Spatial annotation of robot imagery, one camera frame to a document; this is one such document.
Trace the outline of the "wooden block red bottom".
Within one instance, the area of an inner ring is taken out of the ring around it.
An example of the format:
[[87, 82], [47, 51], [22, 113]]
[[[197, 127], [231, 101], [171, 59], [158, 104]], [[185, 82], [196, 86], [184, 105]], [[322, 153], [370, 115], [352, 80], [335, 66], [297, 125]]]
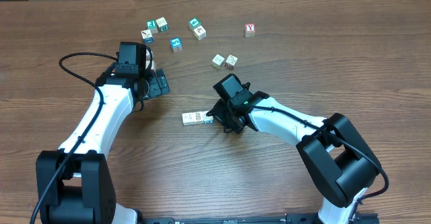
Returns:
[[195, 117], [192, 112], [182, 113], [183, 125], [193, 125], [195, 124]]

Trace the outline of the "wooden block blue bottom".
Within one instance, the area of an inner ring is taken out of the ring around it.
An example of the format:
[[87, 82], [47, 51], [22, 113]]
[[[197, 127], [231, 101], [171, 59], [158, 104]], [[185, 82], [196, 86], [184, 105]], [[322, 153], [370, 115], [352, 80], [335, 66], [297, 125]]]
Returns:
[[205, 124], [212, 124], [214, 122], [213, 116], [207, 115], [208, 111], [203, 112], [203, 122]]

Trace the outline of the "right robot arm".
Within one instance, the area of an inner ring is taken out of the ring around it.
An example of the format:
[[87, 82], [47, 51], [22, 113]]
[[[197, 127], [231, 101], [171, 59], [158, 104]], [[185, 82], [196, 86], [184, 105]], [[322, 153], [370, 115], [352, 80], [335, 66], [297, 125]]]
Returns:
[[208, 112], [225, 133], [241, 133], [245, 127], [269, 133], [294, 146], [314, 185], [323, 195], [316, 214], [287, 214], [286, 223], [378, 223], [376, 214], [363, 215], [362, 201], [388, 189], [385, 184], [371, 194], [377, 176], [388, 181], [380, 161], [350, 120], [335, 113], [330, 118], [309, 116], [281, 105], [269, 94], [249, 90], [229, 74], [214, 85], [219, 100]]

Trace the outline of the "pineapple picture wooden block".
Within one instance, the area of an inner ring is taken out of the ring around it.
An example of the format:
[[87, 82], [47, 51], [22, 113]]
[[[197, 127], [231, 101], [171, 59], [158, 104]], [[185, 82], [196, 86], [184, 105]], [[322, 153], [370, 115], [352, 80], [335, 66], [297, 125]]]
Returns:
[[203, 124], [204, 123], [204, 116], [202, 112], [195, 112], [194, 113], [194, 120], [195, 124]]

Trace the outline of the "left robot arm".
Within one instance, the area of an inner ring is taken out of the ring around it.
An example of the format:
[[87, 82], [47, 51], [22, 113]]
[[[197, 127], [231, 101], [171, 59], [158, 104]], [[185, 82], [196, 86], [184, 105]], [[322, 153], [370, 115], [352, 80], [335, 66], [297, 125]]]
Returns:
[[107, 157], [128, 115], [170, 89], [162, 69], [156, 69], [149, 46], [122, 42], [112, 64], [90, 81], [66, 73], [94, 88], [94, 98], [77, 128], [54, 151], [36, 160], [38, 202], [30, 222], [143, 223], [140, 211], [117, 202]]

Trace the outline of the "red letter Y block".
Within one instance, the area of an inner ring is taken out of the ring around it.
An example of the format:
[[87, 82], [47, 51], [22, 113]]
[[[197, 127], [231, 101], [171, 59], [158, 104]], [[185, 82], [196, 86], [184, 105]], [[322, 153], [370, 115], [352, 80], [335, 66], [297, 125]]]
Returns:
[[245, 24], [244, 25], [244, 36], [253, 37], [255, 35], [256, 29], [255, 24]]

